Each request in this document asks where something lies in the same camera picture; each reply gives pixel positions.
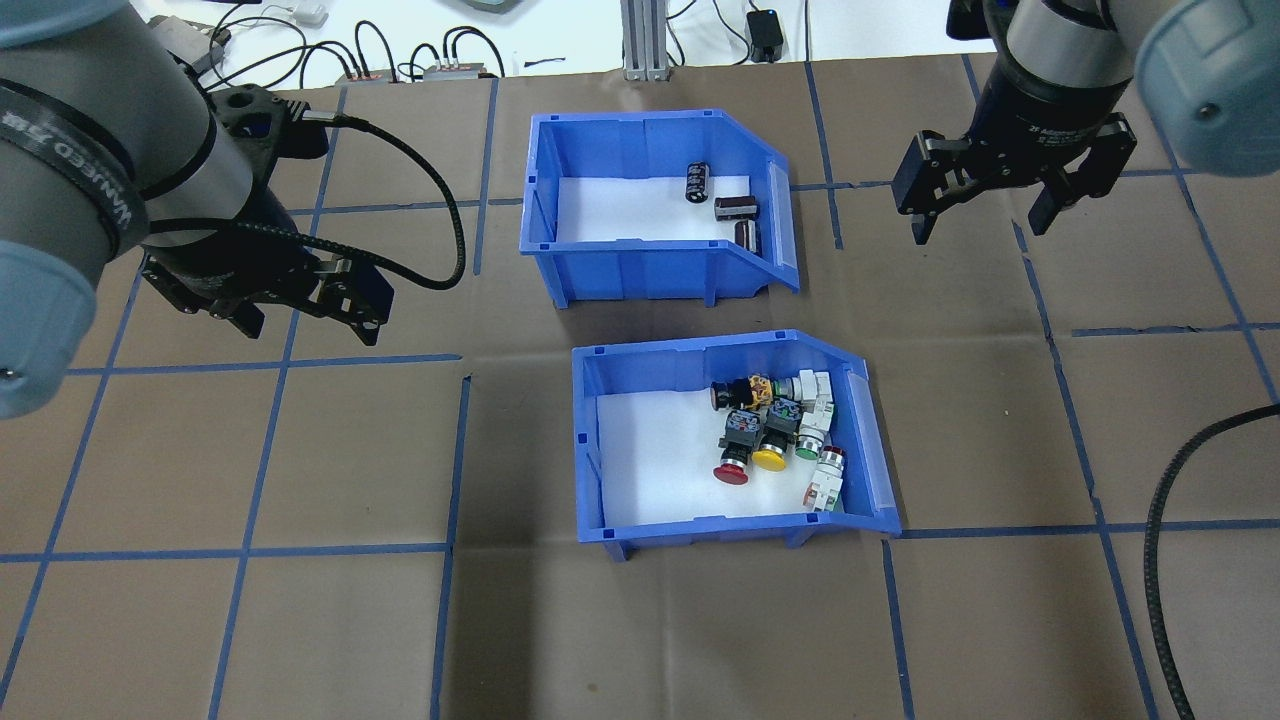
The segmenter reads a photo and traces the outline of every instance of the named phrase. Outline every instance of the electrical wire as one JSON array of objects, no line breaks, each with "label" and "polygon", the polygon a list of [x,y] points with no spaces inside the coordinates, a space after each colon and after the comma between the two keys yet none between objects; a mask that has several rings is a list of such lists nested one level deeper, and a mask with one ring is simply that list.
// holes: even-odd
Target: electrical wire
[{"label": "electrical wire", "polygon": [[813,24],[809,22],[809,0],[804,0],[804,61],[813,59]]},{"label": "electrical wire", "polygon": [[483,33],[483,32],[480,32],[479,29],[467,28],[467,29],[463,29],[463,31],[461,31],[461,32],[458,32],[457,35],[453,36],[453,46],[449,47],[449,50],[453,53],[453,59],[454,60],[458,59],[458,41],[462,40],[463,37],[468,36],[468,35],[474,35],[474,36],[479,37],[480,40],[484,40],[485,44],[489,45],[489,50],[493,50],[494,59],[498,60],[498,76],[499,77],[507,77],[507,68],[502,63],[502,53],[499,53],[498,51],[498,46],[494,45],[492,40],[489,40],[489,36],[485,35],[485,33]]},{"label": "electrical wire", "polygon": [[[247,73],[250,70],[257,69],[257,68],[260,68],[260,67],[270,63],[271,60],[279,60],[280,58],[288,55],[289,53],[306,53],[308,49],[311,49],[310,45],[300,45],[297,47],[289,47],[289,49],[285,49],[285,50],[280,50],[279,53],[275,53],[273,55],[268,55],[266,58],[262,58],[261,60],[259,60],[256,63],[251,63],[248,65],[244,65],[243,68],[236,70],[234,73],[232,73],[232,74],[221,78],[220,81],[218,81],[218,82],[215,82],[215,83],[212,83],[210,86],[204,87],[202,90],[205,90],[207,92],[210,90],[214,90],[219,85],[230,86],[230,81],[238,78],[239,76],[242,76],[242,74],[244,74],[244,73]],[[271,82],[262,83],[262,87],[270,88],[273,86],[280,85],[282,82],[284,82],[285,79],[288,79],[289,76],[292,76],[293,72],[297,70],[300,67],[302,67],[302,55],[298,55],[298,60],[296,63],[293,63],[293,67],[289,68],[289,72],[287,72],[283,76],[273,79]]]},{"label": "electrical wire", "polygon": [[684,65],[687,60],[685,59],[685,46],[680,44],[680,38],[676,37],[676,31],[671,27],[671,20],[667,20],[667,33],[671,35],[671,40],[676,42],[676,50],[680,53],[680,61],[677,63],[671,53],[667,53],[667,58],[671,60],[672,65]]},{"label": "electrical wire", "polygon": [[440,38],[440,53],[444,53],[445,61],[449,59],[449,36],[453,35],[454,32],[461,32],[463,29],[474,29],[476,32],[480,32],[480,28],[475,26],[456,26],[444,31],[444,36]]},{"label": "electrical wire", "polygon": [[342,56],[342,53],[338,53],[333,47],[329,47],[329,45],[333,42],[334,41],[332,40],[325,40],[323,42],[316,42],[311,47],[307,47],[306,54],[302,56],[302,68],[298,69],[298,90],[305,90],[307,87],[306,86],[307,63],[311,61],[311,55],[314,55],[316,50],[325,50],[334,58],[338,58],[338,63],[342,64],[342,74],[346,76],[347,79],[355,79],[351,74],[351,65],[347,64],[347,60]]},{"label": "electrical wire", "polygon": [[380,27],[375,26],[369,20],[360,20],[356,23],[356,56],[360,58],[360,68],[365,70],[365,77],[369,77],[369,63],[365,61],[365,53],[360,47],[360,28],[369,27],[378,33],[378,37],[383,41],[383,49],[387,50],[387,64],[388,70],[392,73],[392,82],[397,82],[396,78],[396,56],[392,54],[392,44],[387,42],[387,36],[383,35]]},{"label": "electrical wire", "polygon": [[1211,438],[1233,428],[1277,415],[1280,415],[1280,404],[1267,405],[1233,415],[1225,420],[1219,420],[1196,433],[1174,455],[1174,459],[1169,462],[1169,468],[1165,469],[1165,474],[1160,478],[1160,484],[1156,486],[1156,495],[1151,498],[1151,509],[1147,512],[1147,527],[1143,532],[1142,543],[1142,578],[1147,594],[1147,615],[1151,618],[1151,635],[1156,644],[1156,656],[1160,659],[1160,670],[1165,674],[1169,696],[1174,701],[1174,707],[1178,710],[1178,716],[1181,720],[1196,720],[1196,714],[1192,712],[1187,692],[1183,689],[1183,679],[1179,676],[1178,665],[1174,662],[1172,650],[1169,647],[1165,610],[1160,602],[1160,528],[1164,521],[1165,503],[1169,501],[1169,491],[1172,489],[1178,473],[1181,471],[1192,454]]},{"label": "electrical wire", "polygon": [[719,0],[712,0],[712,6],[716,8],[716,17],[718,17],[721,19],[721,24],[724,26],[724,29],[727,29],[731,33],[733,33],[733,37],[741,40],[742,45],[746,45],[746,55],[742,55],[741,60],[733,63],[735,65],[741,65],[742,63],[745,63],[751,56],[751,44],[748,42],[746,38],[742,37],[741,33],[739,33],[736,29],[733,29],[733,26],[728,24],[728,22],[724,20],[724,14],[719,12]]},{"label": "electrical wire", "polygon": [[[227,10],[227,13],[218,20],[218,24],[214,26],[214,29],[210,31],[210,33],[209,33],[209,54],[210,55],[212,55],[212,53],[214,53],[215,38],[219,35],[221,35],[221,32],[224,29],[236,27],[236,26],[242,24],[242,23],[247,23],[250,20],[255,20],[255,26],[252,26],[252,27],[257,27],[257,24],[261,24],[261,22],[264,22],[264,20],[271,22],[271,23],[276,23],[276,24],[282,24],[282,26],[292,29],[293,32],[298,33],[298,38],[301,38],[301,41],[302,41],[301,46],[300,47],[294,47],[294,49],[288,50],[288,51],[284,51],[284,53],[278,53],[275,55],[271,55],[270,58],[266,58],[266,59],[260,60],[257,63],[246,65],[244,68],[241,68],[239,72],[237,72],[237,73],[234,73],[234,74],[232,74],[229,77],[228,76],[223,76],[221,70],[218,69],[218,65],[214,64],[209,69],[212,70],[212,73],[214,73],[215,77],[218,77],[218,82],[206,86],[205,87],[206,91],[212,90],[212,88],[218,87],[219,85],[229,85],[229,79],[232,77],[237,77],[241,73],[243,73],[244,70],[248,70],[251,68],[257,68],[260,65],[266,64],[270,60],[275,60],[278,58],[283,58],[288,53],[298,53],[301,50],[305,50],[306,46],[307,46],[307,35],[306,35],[306,32],[303,32],[302,28],[300,28],[298,26],[296,26],[296,24],[293,24],[293,23],[291,23],[288,20],[282,20],[280,18],[271,18],[271,17],[268,17],[268,15],[252,15],[252,17],[248,17],[248,18],[239,18],[237,20],[227,22],[232,17],[232,13],[234,13],[236,10],[243,8],[246,4],[247,3],[238,3],[230,10]],[[302,55],[298,55],[298,59],[293,63],[293,67],[289,68],[289,72],[284,73],[283,76],[280,76],[279,78],[276,78],[276,79],[274,79],[274,81],[271,81],[269,83],[262,83],[262,87],[273,87],[273,86],[279,85],[279,83],[284,82],[285,79],[288,79],[289,76],[292,76],[296,70],[298,70],[298,68],[302,67],[302,59],[303,59]]]},{"label": "electrical wire", "polygon": [[[435,65],[436,67],[440,65],[440,53],[435,50],[435,46],[431,45],[430,42],[419,42],[417,47],[415,47],[413,51],[410,53],[410,55],[408,55],[410,69],[412,69],[413,65],[417,65],[417,54],[421,53],[422,50],[430,50],[431,51],[431,56],[435,58]],[[424,76],[426,74],[426,68],[422,68],[422,74]]]},{"label": "electrical wire", "polygon": [[404,155],[407,155],[419,168],[422,168],[435,186],[440,188],[440,193],[444,196],[444,205],[449,210],[449,220],[453,224],[453,240],[454,247],[457,250],[457,261],[453,265],[453,273],[443,281],[428,278],[394,260],[378,255],[376,252],[370,252],[367,250],[361,250],[358,247],[351,247],[348,245],[342,245],[329,240],[323,240],[319,237],[312,237],[305,233],[285,231],[275,225],[262,225],[257,223],[246,223],[234,219],[225,218],[179,218],[173,220],[156,220],[151,223],[152,233],[165,233],[165,232],[179,232],[179,231],[241,231],[259,234],[261,237],[275,238],[280,241],[293,242],[303,247],[310,247],[312,250],[321,250],[325,252],[333,252],[344,258],[352,258],[356,260],[365,260],[378,268],[381,268],[389,273],[394,273],[408,282],[424,287],[426,290],[449,290],[462,281],[462,274],[466,272],[467,266],[467,247],[466,247],[466,234],[462,229],[462,218],[458,214],[458,204],[453,199],[453,192],[449,190],[449,184],[444,182],[440,173],[424,158],[417,150],[413,150],[411,145],[403,140],[396,137],[394,135],[387,132],[385,129],[365,120],[362,118],[353,118],[351,115],[334,115],[332,119],[310,119],[310,122],[316,122],[323,126],[335,127],[335,128],[349,128],[358,132],[365,132],[385,141],[392,147],[396,147]]},{"label": "electrical wire", "polygon": [[681,9],[680,9],[680,10],[678,10],[678,12],[677,12],[676,14],[673,14],[673,15],[667,15],[667,19],[668,19],[668,20],[673,20],[673,19],[678,18],[680,15],[684,15],[684,14],[685,14],[685,13],[687,13],[687,12],[689,12],[689,9],[690,9],[690,8],[692,8],[692,6],[695,5],[695,4],[698,4],[698,0],[689,0],[689,4],[687,4],[687,5],[685,5],[684,8],[681,8]]},{"label": "electrical wire", "polygon": [[[417,68],[422,72],[419,74],[413,74],[413,68]],[[408,78],[410,82],[417,82],[426,77],[426,73],[430,68],[425,68],[422,65],[419,65],[417,63],[396,63],[396,69],[399,70],[402,76]]]}]

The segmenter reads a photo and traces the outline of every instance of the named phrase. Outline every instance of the electrolytic capacitor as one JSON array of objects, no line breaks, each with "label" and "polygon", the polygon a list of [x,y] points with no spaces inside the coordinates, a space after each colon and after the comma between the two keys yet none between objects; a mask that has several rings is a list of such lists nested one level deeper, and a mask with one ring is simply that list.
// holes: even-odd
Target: electrolytic capacitor
[{"label": "electrolytic capacitor", "polygon": [[755,220],[739,220],[733,225],[733,242],[751,255],[760,254],[760,236]]},{"label": "electrolytic capacitor", "polygon": [[690,202],[707,202],[707,178],[710,177],[710,167],[698,161],[689,164],[689,173],[685,176],[685,200]]}]

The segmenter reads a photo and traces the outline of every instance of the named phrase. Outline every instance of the black cable sleeve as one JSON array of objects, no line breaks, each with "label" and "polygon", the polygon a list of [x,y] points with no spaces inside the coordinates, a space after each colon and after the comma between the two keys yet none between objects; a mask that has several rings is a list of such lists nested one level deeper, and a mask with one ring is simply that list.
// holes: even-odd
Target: black cable sleeve
[{"label": "black cable sleeve", "polygon": [[673,19],[678,18],[680,15],[684,15],[684,14],[685,14],[685,13],[687,13],[687,12],[689,12],[689,9],[690,9],[690,8],[692,8],[692,6],[695,5],[695,4],[698,4],[698,0],[689,0],[689,4],[687,4],[687,5],[685,5],[684,8],[681,8],[681,9],[680,9],[680,10],[678,10],[678,12],[677,12],[676,14],[673,14],[673,15],[667,15],[667,19],[668,19],[668,20],[673,20]]},{"label": "black cable sleeve", "polygon": [[397,78],[396,78],[396,55],[392,54],[392,44],[387,41],[387,36],[383,35],[383,31],[381,31],[380,27],[375,26],[374,23],[371,23],[369,20],[360,20],[358,23],[356,23],[356,55],[360,56],[360,67],[365,70],[365,77],[369,77],[369,63],[365,61],[365,54],[360,49],[360,28],[361,27],[372,28],[372,31],[378,33],[379,40],[383,41],[383,49],[387,50],[387,64],[389,65],[388,69],[392,73],[392,82],[397,82]]},{"label": "black cable sleeve", "polygon": [[334,50],[333,47],[329,47],[324,42],[317,42],[317,44],[312,45],[311,47],[308,47],[307,53],[302,56],[302,67],[298,68],[298,90],[306,90],[306,87],[307,87],[307,85],[306,85],[307,63],[311,61],[311,55],[314,55],[316,50],[325,50],[330,55],[333,55],[334,58],[338,58],[338,63],[342,64],[342,74],[346,76],[347,79],[352,79],[352,77],[351,77],[351,65],[347,64],[347,60],[342,56],[342,53],[338,53],[337,50]]},{"label": "black cable sleeve", "polygon": [[721,24],[724,26],[724,29],[727,29],[731,33],[733,33],[733,37],[741,40],[742,45],[746,46],[746,55],[742,55],[741,60],[733,63],[735,65],[741,65],[742,63],[745,63],[751,56],[751,44],[748,42],[746,38],[742,37],[742,35],[740,32],[737,32],[736,29],[733,29],[733,26],[728,24],[728,20],[724,19],[724,14],[719,12],[719,0],[712,0],[712,6],[716,8],[716,17],[718,17],[721,19]]},{"label": "black cable sleeve", "polygon": [[1172,489],[1178,473],[1187,465],[1187,460],[1190,459],[1192,454],[1211,438],[1233,428],[1276,415],[1280,415],[1280,404],[1233,415],[1196,433],[1174,455],[1174,459],[1169,462],[1169,468],[1165,469],[1165,474],[1160,478],[1160,484],[1156,486],[1156,495],[1151,498],[1151,509],[1147,512],[1147,525],[1143,532],[1142,579],[1147,594],[1147,615],[1151,618],[1151,635],[1156,644],[1156,656],[1160,659],[1160,670],[1165,674],[1169,696],[1174,701],[1174,707],[1178,710],[1178,716],[1181,720],[1194,720],[1196,714],[1192,712],[1190,702],[1187,700],[1187,691],[1183,688],[1183,679],[1178,674],[1178,665],[1174,662],[1174,652],[1169,646],[1169,632],[1165,628],[1165,610],[1160,601],[1160,528],[1164,523],[1169,491]]},{"label": "black cable sleeve", "polygon": [[489,40],[488,35],[480,32],[479,29],[470,29],[468,28],[468,29],[463,29],[462,32],[460,32],[460,33],[457,33],[457,35],[453,36],[453,47],[452,47],[452,50],[453,50],[453,59],[454,60],[458,59],[458,41],[462,40],[463,37],[468,36],[468,35],[475,35],[480,40],[484,40],[485,44],[489,45],[489,50],[493,50],[493,58],[495,60],[498,60],[498,74],[502,76],[502,77],[507,77],[507,68],[502,63],[502,53],[498,53],[498,46],[494,45],[492,40]]},{"label": "black cable sleeve", "polygon": [[408,54],[408,64],[410,65],[416,65],[417,64],[417,54],[421,53],[422,50],[430,50],[431,51],[431,56],[435,58],[435,64],[436,65],[440,64],[440,53],[436,51],[435,46],[431,45],[430,42],[419,42],[417,47],[415,47],[413,51]]},{"label": "black cable sleeve", "polygon": [[[210,53],[212,53],[214,37],[216,37],[216,35],[219,32],[221,32],[223,29],[228,29],[228,28],[236,27],[236,26],[238,26],[241,23],[247,23],[250,20],[257,20],[257,22],[268,20],[268,22],[271,22],[271,23],[276,23],[276,24],[284,26],[284,27],[292,29],[293,32],[298,33],[298,37],[302,40],[302,45],[298,46],[298,47],[293,47],[293,49],[285,50],[283,53],[276,53],[275,55],[271,55],[269,58],[264,58],[264,59],[261,59],[261,60],[259,60],[256,63],[252,63],[250,65],[244,65],[239,70],[237,70],[237,72],[234,72],[234,73],[232,73],[229,76],[225,76],[225,77],[223,76],[221,70],[218,69],[218,65],[214,64],[209,69],[211,69],[214,72],[214,76],[218,77],[218,82],[215,82],[215,83],[212,83],[210,86],[206,86],[205,87],[206,92],[210,91],[210,90],[212,90],[212,88],[215,88],[215,87],[218,87],[219,85],[230,85],[230,79],[232,78],[236,78],[236,77],[241,76],[242,73],[244,73],[247,70],[251,70],[253,68],[264,65],[264,64],[266,64],[266,63],[269,63],[271,60],[275,60],[278,58],[283,58],[288,53],[297,53],[298,50],[305,50],[307,47],[307,33],[303,32],[302,28],[300,28],[298,26],[296,26],[296,24],[293,24],[293,23],[291,23],[288,20],[283,20],[280,18],[271,18],[271,17],[268,17],[268,15],[252,15],[252,17],[248,17],[248,18],[239,18],[239,19],[236,19],[236,20],[232,20],[232,22],[228,23],[227,22],[227,17],[230,15],[230,13],[236,12],[237,8],[241,8],[243,5],[244,4],[241,3],[236,8],[232,8],[232,10],[227,13],[227,15],[223,15],[223,19],[219,20],[219,24],[214,27],[214,31],[210,32],[210,37],[209,37],[209,49],[210,49],[209,51]],[[271,81],[269,83],[264,83],[262,87],[270,88],[273,86],[276,86],[276,85],[284,82],[285,79],[289,78],[289,76],[292,76],[294,72],[297,72],[298,68],[301,68],[301,67],[302,67],[302,55],[298,55],[298,59],[293,63],[293,67],[289,68],[289,72],[284,73],[283,76],[280,76],[279,78],[276,78],[276,79],[274,79],[274,81]]]},{"label": "black cable sleeve", "polygon": [[324,240],[320,237],[314,237],[306,233],[287,231],[275,225],[264,225],[260,223],[247,223],[243,220],[228,220],[225,218],[177,218],[172,220],[155,220],[151,223],[152,234],[166,233],[166,232],[186,232],[186,231],[212,231],[212,232],[225,232],[225,231],[238,231],[253,233],[265,238],[274,238],[285,242],[292,242],[294,245],[301,245],[302,247],[310,247],[312,250],[323,250],[325,252],[333,252],[343,258],[349,258],[355,260],[365,260],[372,265],[383,268],[389,273],[394,273],[408,282],[425,287],[428,290],[449,290],[451,287],[458,284],[462,279],[461,274],[457,278],[449,278],[447,281],[433,281],[431,278],[424,277],[404,265],[401,265],[396,260],[378,255],[376,252],[370,252],[367,250],[361,250],[358,247],[352,247],[349,245],[343,245],[340,242],[333,242],[332,240]]}]

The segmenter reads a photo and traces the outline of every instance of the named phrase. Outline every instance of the grid line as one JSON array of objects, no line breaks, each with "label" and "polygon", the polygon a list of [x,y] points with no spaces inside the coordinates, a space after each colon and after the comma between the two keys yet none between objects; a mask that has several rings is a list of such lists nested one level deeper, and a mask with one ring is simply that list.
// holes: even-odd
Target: grid line
[{"label": "grid line", "polygon": [[911,697],[911,673],[906,664],[906,639],[902,634],[902,609],[897,602],[897,577],[893,574],[893,548],[887,539],[881,541],[884,561],[884,592],[888,596],[888,623],[893,632],[893,656],[897,659],[897,684],[902,693],[902,716],[915,720],[915,700]]},{"label": "grid line", "polygon": [[1084,486],[1089,492],[1089,503],[1093,507],[1093,519],[1097,525],[1098,539],[1102,543],[1102,556],[1107,565],[1107,574],[1111,577],[1111,589],[1115,592],[1116,606],[1120,611],[1120,624],[1124,626],[1129,655],[1138,678],[1138,689],[1142,692],[1142,701],[1147,707],[1148,719],[1158,720],[1156,698],[1151,692],[1151,680],[1147,676],[1147,664],[1142,657],[1142,647],[1138,646],[1138,634],[1133,625],[1133,616],[1129,612],[1129,600],[1124,589],[1124,582],[1120,578],[1120,565],[1116,561],[1115,547],[1111,544],[1111,533],[1107,532],[1107,516],[1102,509],[1102,501],[1094,495],[1093,465],[1089,461],[1089,452],[1084,445],[1084,433],[1080,430],[1080,419],[1075,411],[1075,401],[1071,398],[1071,387],[1066,380],[1066,372],[1062,368],[1062,354],[1053,340],[1048,309],[1044,305],[1044,293],[1041,291],[1039,279],[1036,277],[1036,265],[1027,246],[1027,236],[1018,223],[1012,223],[1012,227],[1014,237],[1018,240],[1018,250],[1023,256],[1023,266],[1027,270],[1027,282],[1030,284],[1032,295],[1036,296],[1036,309],[1039,313],[1041,327],[1044,331],[1044,342],[1048,345],[1050,356],[1053,359],[1053,374],[1057,378],[1057,389],[1062,397],[1062,407],[1066,411],[1068,424],[1071,428],[1071,439],[1075,443],[1080,473],[1084,475]]},{"label": "grid line", "polygon": [[[1252,331],[1280,331],[1280,323],[1245,323],[1244,327]],[[1197,327],[1197,325],[1153,325],[1149,328],[1084,328],[1071,331],[1071,337],[1112,337],[1137,334],[1187,334],[1187,333],[1238,333],[1242,332],[1239,323],[1225,325]]]},{"label": "grid line", "polygon": [[458,429],[453,445],[453,489],[449,495],[449,525],[444,543],[444,571],[440,574],[440,603],[435,616],[435,656],[431,664],[430,720],[440,720],[440,693],[444,691],[444,651],[449,626],[449,598],[453,596],[453,556],[458,539],[458,509],[462,502],[462,460],[467,438],[467,413],[471,406],[471,375],[462,378],[458,397]]},{"label": "grid line", "polygon": [[[111,340],[111,350],[106,355],[108,370],[115,365],[115,360],[120,354],[120,345],[124,342],[124,331],[129,324],[129,318],[133,315],[133,305],[137,301],[141,284],[142,265],[140,263],[138,269],[133,274],[133,286],[129,288],[129,297],[124,302],[124,313],[120,315],[120,323],[115,328],[115,337]],[[40,560],[40,568],[36,570],[31,592],[27,594],[27,605],[22,611],[22,620],[18,623],[18,633],[14,637],[13,647],[5,661],[4,675],[0,675],[0,710],[4,708],[5,698],[9,696],[9,687],[13,683],[13,675],[18,669],[22,646],[27,639],[27,630],[31,628],[36,603],[40,601],[40,591],[45,584],[45,575],[49,573],[50,561],[47,556],[52,553],[54,547],[58,544],[58,536],[61,533],[63,521],[67,519],[67,510],[70,506],[72,493],[76,491],[76,482],[79,479],[81,468],[84,465],[84,454],[88,451],[90,438],[93,436],[93,425],[97,421],[99,411],[102,409],[102,398],[106,396],[106,384],[109,380],[110,373],[105,373],[97,383],[93,404],[90,406],[88,416],[84,420],[84,430],[81,433],[79,445],[76,447],[76,460],[72,462],[72,469],[67,477],[67,486],[63,488],[63,496],[58,503],[58,512],[54,515],[54,523],[49,530],[49,539],[45,542],[45,557]]]},{"label": "grid line", "polygon": [[1201,218],[1199,210],[1196,209],[1196,200],[1192,199],[1192,191],[1187,184],[1185,173],[1178,163],[1178,154],[1174,152],[1172,145],[1165,136],[1165,131],[1160,129],[1158,124],[1156,126],[1156,136],[1160,137],[1160,143],[1165,147],[1165,155],[1169,156],[1169,164],[1174,170],[1174,179],[1178,181],[1178,190],[1183,193],[1187,209],[1190,211],[1192,218],[1196,219],[1196,228],[1199,231],[1201,243],[1204,246],[1204,254],[1208,255],[1208,260],[1213,265],[1213,273],[1217,274],[1217,282],[1222,286],[1222,292],[1226,293],[1226,301],[1231,305],[1231,313],[1235,314],[1235,322],[1240,328],[1240,332],[1244,334],[1244,342],[1249,346],[1249,354],[1253,355],[1253,363],[1258,368],[1262,384],[1267,388],[1267,397],[1271,398],[1271,402],[1280,402],[1280,395],[1276,393],[1276,386],[1271,382],[1271,372],[1267,370],[1267,363],[1262,357],[1262,350],[1258,347],[1257,338],[1253,337],[1253,329],[1249,327],[1249,320],[1244,315],[1244,307],[1240,305],[1240,300],[1235,296],[1235,290],[1231,287],[1231,281],[1226,277],[1226,268],[1222,265],[1222,260],[1219,259],[1217,250],[1213,249],[1213,240],[1208,234],[1208,227],[1204,224],[1204,219]]},{"label": "grid line", "polygon": [[[337,111],[340,114],[347,105],[347,88],[338,94]],[[337,154],[340,128],[333,128],[329,133],[329,152],[325,155],[324,172],[320,174],[320,188],[316,191],[315,213],[311,215],[311,234],[316,234],[323,217],[325,192],[329,188],[329,176],[333,170],[333,158]],[[253,495],[250,500],[248,518],[244,520],[244,537],[241,541],[239,561],[236,564],[236,582],[232,585],[230,605],[227,610],[227,626],[223,630],[223,642],[218,652],[218,670],[214,675],[214,688],[209,700],[209,720],[218,719],[218,711],[223,702],[223,687],[227,680],[227,665],[230,662],[232,642],[236,635],[236,618],[239,615],[239,602],[244,592],[244,575],[248,571],[250,548],[253,544],[253,530],[257,524],[257,512],[262,501],[262,486],[266,483],[266,470],[271,461],[271,447],[275,442],[275,428],[280,419],[280,405],[284,401],[284,387],[289,379],[289,360],[293,356],[293,342],[298,334],[298,315],[294,310],[289,316],[289,331],[284,338],[284,351],[280,355],[279,375],[275,382],[275,395],[271,398],[271,411],[268,415],[266,433],[262,438],[262,454],[259,459],[257,477],[253,480]]]},{"label": "grid line", "polygon": [[[1135,534],[1146,530],[1144,523],[1107,523],[1075,525],[991,525],[963,528],[906,528],[895,542],[931,539],[973,539],[1004,537],[1088,536],[1098,532],[1110,534]],[[1280,518],[1235,518],[1213,520],[1166,520],[1162,533],[1203,533],[1226,530],[1280,530]],[[445,552],[448,542],[335,544],[335,546],[276,546],[251,547],[250,557],[323,557],[348,555],[407,555]],[[239,557],[241,548],[180,548],[180,550],[86,550],[65,552],[10,552],[0,553],[0,565],[52,562],[132,562],[141,560],[219,560]]]},{"label": "grid line", "polygon": [[822,122],[822,101],[818,99],[818,81],[813,77],[813,63],[805,61],[804,76],[809,82],[809,101],[813,104],[813,122],[818,128],[818,149],[822,151],[822,177],[827,191],[827,209],[831,211],[831,232],[836,237],[836,250],[845,249],[845,237],[840,231],[840,209],[836,206],[836,190],[831,174],[831,149],[827,145],[827,127]]},{"label": "grid line", "polygon": [[476,214],[476,247],[471,259],[471,273],[480,274],[480,264],[484,260],[484,218],[489,205],[489,167],[493,160],[493,124],[498,113],[498,78],[489,81],[489,115],[485,119],[484,131],[484,159],[480,165],[480,211]]}]

